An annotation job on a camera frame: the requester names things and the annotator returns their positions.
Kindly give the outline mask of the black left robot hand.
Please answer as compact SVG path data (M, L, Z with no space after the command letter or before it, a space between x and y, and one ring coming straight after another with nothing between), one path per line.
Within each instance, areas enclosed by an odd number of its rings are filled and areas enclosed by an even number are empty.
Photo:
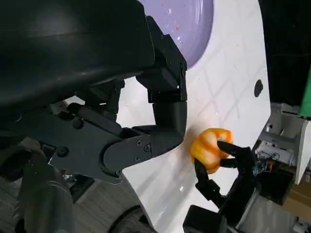
M50 164L109 183L179 146L187 62L137 0L3 0L1 135L53 148ZM116 118L125 79L148 92L154 125Z

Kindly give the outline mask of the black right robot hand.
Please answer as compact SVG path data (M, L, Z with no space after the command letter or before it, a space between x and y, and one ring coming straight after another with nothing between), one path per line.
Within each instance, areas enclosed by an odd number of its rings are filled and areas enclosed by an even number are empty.
M218 213L225 216L230 224L236 225L242 218L249 201L257 187L253 173L255 168L255 155L249 147L241 148L225 141L218 141L217 146L222 152L232 155L233 159L221 159L220 166L236 168L238 176L226 196L220 194L220 187L208 177L204 165L194 160L198 183L195 187L207 199L212 201L219 209Z

